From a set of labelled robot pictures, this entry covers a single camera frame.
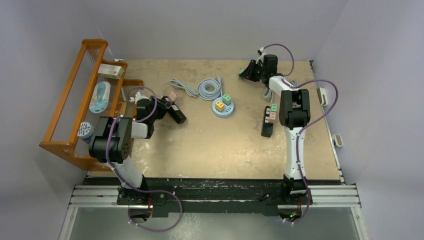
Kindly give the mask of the pink usb charger plug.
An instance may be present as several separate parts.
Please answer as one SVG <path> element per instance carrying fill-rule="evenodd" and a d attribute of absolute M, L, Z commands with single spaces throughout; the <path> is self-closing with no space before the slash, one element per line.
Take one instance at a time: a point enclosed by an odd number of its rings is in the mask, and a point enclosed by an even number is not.
<path fill-rule="evenodd" d="M 167 98 L 170 102 L 175 103 L 179 99 L 179 95 L 175 91 L 171 91 Z"/>

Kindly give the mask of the round blue power socket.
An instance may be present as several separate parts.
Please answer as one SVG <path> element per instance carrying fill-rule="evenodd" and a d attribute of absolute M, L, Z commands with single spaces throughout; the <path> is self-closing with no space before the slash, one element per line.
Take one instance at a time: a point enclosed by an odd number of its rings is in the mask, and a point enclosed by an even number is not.
<path fill-rule="evenodd" d="M 235 110 L 235 104 L 233 101 L 231 101 L 229 104 L 226 104 L 223 102 L 223 97 L 217 97 L 212 102 L 212 112 L 213 114 L 218 118 L 228 118 L 230 117 L 234 110 Z"/>

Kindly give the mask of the yellow usb charger plug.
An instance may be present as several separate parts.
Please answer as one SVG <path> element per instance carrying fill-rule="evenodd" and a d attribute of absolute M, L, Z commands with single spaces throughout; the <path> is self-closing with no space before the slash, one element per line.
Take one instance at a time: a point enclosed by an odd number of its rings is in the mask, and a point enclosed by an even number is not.
<path fill-rule="evenodd" d="M 225 109 L 225 104 L 223 102 L 221 102 L 220 100 L 217 100 L 215 102 L 214 107 L 218 112 L 222 112 Z"/>

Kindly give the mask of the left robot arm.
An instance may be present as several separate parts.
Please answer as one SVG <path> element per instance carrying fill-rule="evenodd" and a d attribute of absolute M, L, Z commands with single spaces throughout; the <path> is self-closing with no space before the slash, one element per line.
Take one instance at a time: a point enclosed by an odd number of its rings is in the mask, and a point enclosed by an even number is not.
<path fill-rule="evenodd" d="M 122 195 L 125 196 L 130 190 L 130 199 L 138 205 L 146 203 L 151 194 L 176 197 L 166 190 L 150 190 L 144 175 L 132 166 L 130 156 L 132 141 L 150 139 L 155 130 L 155 121 L 162 119 L 173 103 L 167 96 L 161 99 L 140 97 L 135 100 L 135 118 L 102 116 L 91 137 L 89 155 L 111 169 L 120 181 Z"/>

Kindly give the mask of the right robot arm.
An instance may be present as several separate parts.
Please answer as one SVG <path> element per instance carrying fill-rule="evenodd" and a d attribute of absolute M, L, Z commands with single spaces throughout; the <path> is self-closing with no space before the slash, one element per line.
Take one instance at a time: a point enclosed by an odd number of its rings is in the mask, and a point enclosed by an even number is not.
<path fill-rule="evenodd" d="M 261 81 L 280 99 L 278 119 L 286 136 L 286 169 L 278 195 L 288 204 L 294 203 L 307 193 L 304 166 L 304 140 L 311 119 L 310 98 L 307 89 L 300 89 L 278 70 L 278 58 L 265 54 L 260 60 L 251 60 L 240 78 L 252 82 Z"/>

